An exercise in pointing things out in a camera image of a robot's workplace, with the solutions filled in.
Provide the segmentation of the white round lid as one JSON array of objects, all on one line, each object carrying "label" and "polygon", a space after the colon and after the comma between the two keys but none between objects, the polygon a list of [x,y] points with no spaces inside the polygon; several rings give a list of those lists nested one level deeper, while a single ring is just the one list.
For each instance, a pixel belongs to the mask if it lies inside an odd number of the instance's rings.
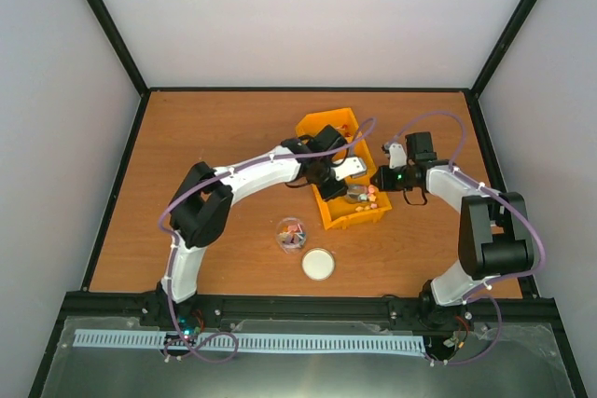
[{"label": "white round lid", "polygon": [[324,281],[333,274],[335,259],[329,251],[323,248],[314,248],[303,255],[301,267],[309,279]]}]

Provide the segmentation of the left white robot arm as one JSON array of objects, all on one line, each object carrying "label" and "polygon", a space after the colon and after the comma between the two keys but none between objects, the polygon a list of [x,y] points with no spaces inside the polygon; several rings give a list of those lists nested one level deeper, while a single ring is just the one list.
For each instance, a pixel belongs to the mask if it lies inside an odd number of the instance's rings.
[{"label": "left white robot arm", "polygon": [[173,325],[192,319],[197,279],[207,248],[223,234],[231,208],[239,201],[275,185],[304,179],[326,200],[347,190],[345,164],[337,153],[349,154],[353,144],[327,125],[314,136],[283,140],[270,151],[248,160],[212,168],[204,162],[191,167],[159,218],[170,235],[171,251],[160,281],[166,298],[162,316]]}]

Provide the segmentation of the silver metal scoop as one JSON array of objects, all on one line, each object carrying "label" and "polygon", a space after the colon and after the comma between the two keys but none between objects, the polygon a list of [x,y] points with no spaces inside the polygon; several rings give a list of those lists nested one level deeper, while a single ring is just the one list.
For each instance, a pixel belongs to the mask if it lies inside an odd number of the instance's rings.
[{"label": "silver metal scoop", "polygon": [[367,185],[348,185],[345,200],[349,203],[369,202],[369,189]]}]

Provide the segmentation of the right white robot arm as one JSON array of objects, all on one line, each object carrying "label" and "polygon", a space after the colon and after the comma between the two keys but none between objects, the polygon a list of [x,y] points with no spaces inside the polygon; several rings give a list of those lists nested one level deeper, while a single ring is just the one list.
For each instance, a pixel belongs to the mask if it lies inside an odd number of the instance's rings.
[{"label": "right white robot arm", "polygon": [[370,178],[382,192],[406,198],[420,190],[423,203],[432,195],[459,213],[457,259],[419,293],[422,324],[439,327],[450,307],[463,306],[481,288],[529,272],[535,245],[522,195],[503,193],[474,180],[452,161],[440,159],[429,132],[415,132],[406,142],[382,146],[388,163]]}]

